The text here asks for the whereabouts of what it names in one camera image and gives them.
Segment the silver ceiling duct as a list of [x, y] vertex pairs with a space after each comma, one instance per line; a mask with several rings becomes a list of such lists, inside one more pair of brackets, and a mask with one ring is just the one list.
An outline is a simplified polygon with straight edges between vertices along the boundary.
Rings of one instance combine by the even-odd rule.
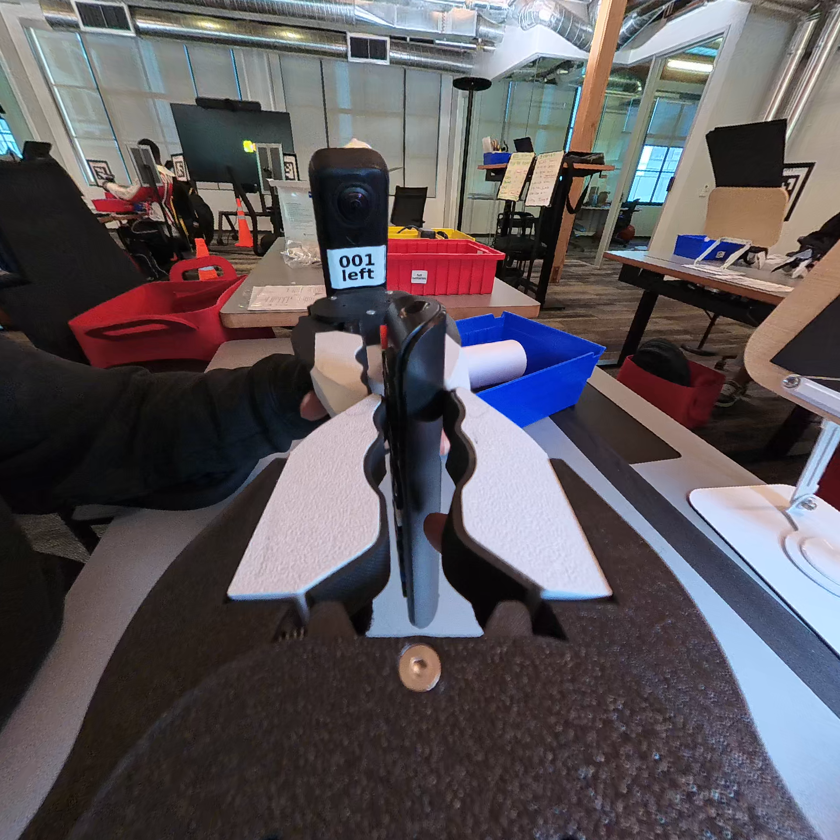
[[[348, 61], [348, 31], [237, 18], [189, 8], [185, 4], [51, 1], [38, 2], [38, 6], [45, 23], [56, 31], [265, 49], [285, 55]], [[410, 35], [366, 35], [391, 39], [389, 66], [452, 76], [464, 76], [474, 68], [478, 56], [490, 54], [497, 47], [496, 43], [484, 38], [464, 41]]]

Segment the large black screen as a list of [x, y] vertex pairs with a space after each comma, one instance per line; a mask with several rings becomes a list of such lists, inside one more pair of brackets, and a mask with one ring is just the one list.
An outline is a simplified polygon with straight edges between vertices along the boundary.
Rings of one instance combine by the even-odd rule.
[[257, 153], [245, 144], [279, 145], [293, 153], [288, 112], [202, 108], [172, 103], [171, 114], [189, 175], [195, 182], [216, 182], [259, 189]]

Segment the yellow storage bin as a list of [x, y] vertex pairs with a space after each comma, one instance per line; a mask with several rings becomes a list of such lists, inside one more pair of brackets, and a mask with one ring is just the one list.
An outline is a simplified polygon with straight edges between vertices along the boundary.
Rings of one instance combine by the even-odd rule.
[[399, 226], [388, 227], [388, 238], [427, 239], [427, 240], [476, 240], [463, 232], [447, 227]]

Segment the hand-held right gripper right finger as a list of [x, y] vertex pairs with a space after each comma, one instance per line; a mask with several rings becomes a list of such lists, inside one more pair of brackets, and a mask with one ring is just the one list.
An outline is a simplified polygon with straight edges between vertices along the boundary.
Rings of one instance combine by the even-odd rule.
[[613, 590], [551, 458], [476, 394], [448, 395], [446, 470], [454, 492], [444, 575], [469, 601], [585, 601]]

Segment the long wooden table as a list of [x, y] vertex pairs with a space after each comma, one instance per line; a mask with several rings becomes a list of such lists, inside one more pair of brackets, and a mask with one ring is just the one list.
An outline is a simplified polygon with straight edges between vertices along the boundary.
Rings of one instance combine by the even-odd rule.
[[619, 369], [636, 352], [660, 298], [706, 313], [710, 326], [728, 319], [754, 329], [792, 290], [761, 277], [712, 275], [686, 259], [662, 259], [645, 250], [610, 250], [604, 258], [621, 267], [620, 282], [642, 291], [617, 361], [603, 363], [605, 367]]

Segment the printed paper sheet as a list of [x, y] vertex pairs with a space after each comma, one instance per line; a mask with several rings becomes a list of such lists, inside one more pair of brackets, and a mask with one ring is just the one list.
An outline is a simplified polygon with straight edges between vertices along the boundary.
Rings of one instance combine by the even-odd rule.
[[254, 286], [248, 300], [249, 312], [305, 311], [326, 296], [324, 285]]

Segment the person's left hand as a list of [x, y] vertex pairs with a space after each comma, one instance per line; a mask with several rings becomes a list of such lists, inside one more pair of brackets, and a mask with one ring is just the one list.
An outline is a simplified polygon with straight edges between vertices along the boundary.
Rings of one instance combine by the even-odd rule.
[[301, 439], [329, 419], [314, 391], [308, 367], [287, 353], [274, 353], [248, 370], [253, 414], [268, 438]]

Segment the red floor bag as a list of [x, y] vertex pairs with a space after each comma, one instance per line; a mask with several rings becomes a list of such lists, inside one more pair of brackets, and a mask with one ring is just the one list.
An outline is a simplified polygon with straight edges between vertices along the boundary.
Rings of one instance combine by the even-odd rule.
[[688, 360], [666, 339], [640, 344], [616, 379], [688, 429], [708, 423], [726, 381], [725, 374]]

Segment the wooden-top standing desk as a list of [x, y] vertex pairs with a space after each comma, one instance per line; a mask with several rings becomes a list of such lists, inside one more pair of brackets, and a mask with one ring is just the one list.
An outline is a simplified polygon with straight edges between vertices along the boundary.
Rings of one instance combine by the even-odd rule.
[[[603, 162], [600, 154], [592, 152], [565, 152], [561, 176], [555, 187], [550, 206], [526, 206], [525, 199], [531, 179], [532, 168], [517, 202], [503, 202], [500, 224], [494, 241], [501, 245], [505, 258], [502, 261], [502, 279], [515, 288], [530, 295], [542, 307], [549, 288], [549, 274], [564, 211], [576, 215], [582, 199], [570, 201], [569, 194], [573, 179], [591, 179], [594, 175], [605, 175], [613, 167]], [[477, 166], [482, 172], [499, 173], [502, 182], [506, 166], [490, 168]]]

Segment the black chair back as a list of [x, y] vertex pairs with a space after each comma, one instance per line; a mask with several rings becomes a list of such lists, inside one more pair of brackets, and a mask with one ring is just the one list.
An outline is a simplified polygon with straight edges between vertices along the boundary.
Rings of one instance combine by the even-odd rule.
[[88, 363], [69, 321], [147, 279], [51, 157], [1, 163], [1, 307], [39, 350]]

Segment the black bar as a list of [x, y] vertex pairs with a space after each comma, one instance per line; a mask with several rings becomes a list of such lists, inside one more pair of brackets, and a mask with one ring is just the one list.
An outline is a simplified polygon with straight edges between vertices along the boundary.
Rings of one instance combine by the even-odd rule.
[[439, 558], [424, 522], [441, 502], [446, 313], [431, 298], [392, 290], [387, 297], [383, 375], [397, 558], [408, 619], [426, 628], [438, 608]]

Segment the paper flip chart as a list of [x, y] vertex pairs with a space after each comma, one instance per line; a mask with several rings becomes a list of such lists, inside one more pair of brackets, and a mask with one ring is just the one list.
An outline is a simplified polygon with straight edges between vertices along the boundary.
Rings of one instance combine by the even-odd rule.
[[551, 205], [555, 187], [557, 186], [562, 166], [564, 152], [548, 152], [538, 154], [534, 158], [528, 193], [523, 200], [528, 207], [548, 207]]
[[511, 154], [498, 189], [498, 200], [514, 203], [520, 200], [534, 158], [535, 153], [532, 151], [514, 152]]

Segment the window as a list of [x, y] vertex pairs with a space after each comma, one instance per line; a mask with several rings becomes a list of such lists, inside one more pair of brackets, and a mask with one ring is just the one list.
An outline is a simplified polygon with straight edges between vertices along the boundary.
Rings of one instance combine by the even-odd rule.
[[682, 154], [682, 146], [646, 143], [639, 155], [627, 201], [664, 204]]

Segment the person's left forearm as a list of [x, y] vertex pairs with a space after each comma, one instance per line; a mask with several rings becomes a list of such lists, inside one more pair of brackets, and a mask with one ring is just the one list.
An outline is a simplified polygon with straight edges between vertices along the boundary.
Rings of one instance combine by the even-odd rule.
[[23, 514], [222, 501], [299, 440], [265, 435], [251, 367], [100, 370], [2, 338], [2, 501]]

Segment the beige board on stand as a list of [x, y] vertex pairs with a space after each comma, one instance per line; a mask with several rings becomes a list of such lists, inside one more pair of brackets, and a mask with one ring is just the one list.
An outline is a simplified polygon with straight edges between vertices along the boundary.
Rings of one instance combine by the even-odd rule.
[[781, 237], [788, 201], [782, 186], [717, 186], [708, 195], [703, 234], [713, 239], [744, 239], [770, 249]]

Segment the large red storage bin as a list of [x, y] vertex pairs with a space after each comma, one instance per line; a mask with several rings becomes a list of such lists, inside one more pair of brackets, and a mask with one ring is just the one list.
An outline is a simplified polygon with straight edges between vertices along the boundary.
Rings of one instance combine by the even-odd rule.
[[386, 286], [415, 296], [488, 295], [504, 258], [466, 238], [389, 238]]

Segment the black panel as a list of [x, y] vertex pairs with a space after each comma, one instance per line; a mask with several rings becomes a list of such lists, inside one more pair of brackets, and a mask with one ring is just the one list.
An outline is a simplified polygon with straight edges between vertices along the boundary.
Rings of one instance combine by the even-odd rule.
[[706, 134], [715, 187], [780, 187], [787, 119], [722, 126]]

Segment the black office chair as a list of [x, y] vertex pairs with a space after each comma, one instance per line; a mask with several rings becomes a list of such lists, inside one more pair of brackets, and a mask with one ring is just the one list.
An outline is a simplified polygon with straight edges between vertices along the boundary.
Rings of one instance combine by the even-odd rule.
[[427, 201], [426, 186], [394, 187], [391, 226], [398, 228], [422, 228]]

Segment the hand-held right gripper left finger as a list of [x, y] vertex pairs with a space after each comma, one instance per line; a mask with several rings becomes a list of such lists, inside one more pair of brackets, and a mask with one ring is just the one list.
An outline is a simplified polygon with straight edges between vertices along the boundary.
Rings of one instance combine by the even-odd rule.
[[368, 395], [286, 458], [228, 585], [232, 601], [372, 599], [387, 581], [382, 399]]

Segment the black floor lamp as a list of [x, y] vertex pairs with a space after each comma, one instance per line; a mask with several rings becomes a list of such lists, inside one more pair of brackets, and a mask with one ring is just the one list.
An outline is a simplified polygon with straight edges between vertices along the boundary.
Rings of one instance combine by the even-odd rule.
[[491, 87], [491, 81], [487, 78], [477, 76], [463, 76], [454, 79], [453, 87], [457, 91], [464, 92], [467, 95], [466, 114], [465, 114], [465, 130], [463, 154], [461, 161], [460, 177], [458, 184], [458, 204], [456, 213], [457, 230], [461, 230], [463, 226], [463, 216], [466, 202], [466, 185], [469, 164], [469, 147], [472, 133], [472, 126], [474, 121], [474, 109], [476, 94], [486, 91]]

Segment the beige table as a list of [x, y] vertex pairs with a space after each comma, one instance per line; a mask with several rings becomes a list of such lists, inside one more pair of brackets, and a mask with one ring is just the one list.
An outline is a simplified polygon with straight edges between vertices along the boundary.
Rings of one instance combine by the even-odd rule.
[[[278, 239], [253, 268], [234, 294], [222, 306], [219, 315], [222, 324], [229, 329], [292, 328], [306, 311], [250, 311], [248, 304], [253, 287], [321, 285], [322, 270], [316, 266], [292, 268], [283, 259], [281, 252], [285, 240]], [[523, 292], [499, 279], [494, 280], [492, 292], [486, 295], [436, 296], [453, 319], [467, 319], [483, 314], [500, 315], [503, 312], [535, 319], [540, 313], [540, 304]]]

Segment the wooden pillar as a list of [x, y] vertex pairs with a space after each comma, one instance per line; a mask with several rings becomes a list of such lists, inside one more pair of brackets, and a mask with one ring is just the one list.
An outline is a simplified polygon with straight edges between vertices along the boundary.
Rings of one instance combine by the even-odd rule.
[[[603, 1], [599, 6], [570, 142], [571, 151], [591, 152], [594, 148], [596, 132], [602, 117], [606, 86], [613, 67], [626, 6], [627, 1]], [[570, 186], [570, 201], [577, 202], [581, 189], [580, 179], [573, 178]], [[549, 273], [550, 284], [560, 280], [573, 223], [574, 216], [564, 211]]]

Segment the white board stand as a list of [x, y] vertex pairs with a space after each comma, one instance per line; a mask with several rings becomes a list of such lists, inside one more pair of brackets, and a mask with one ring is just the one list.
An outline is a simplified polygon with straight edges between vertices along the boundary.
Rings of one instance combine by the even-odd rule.
[[796, 485], [696, 489], [689, 504], [838, 654], [839, 512], [817, 495], [838, 449], [838, 379], [789, 374], [782, 386], [827, 413]]

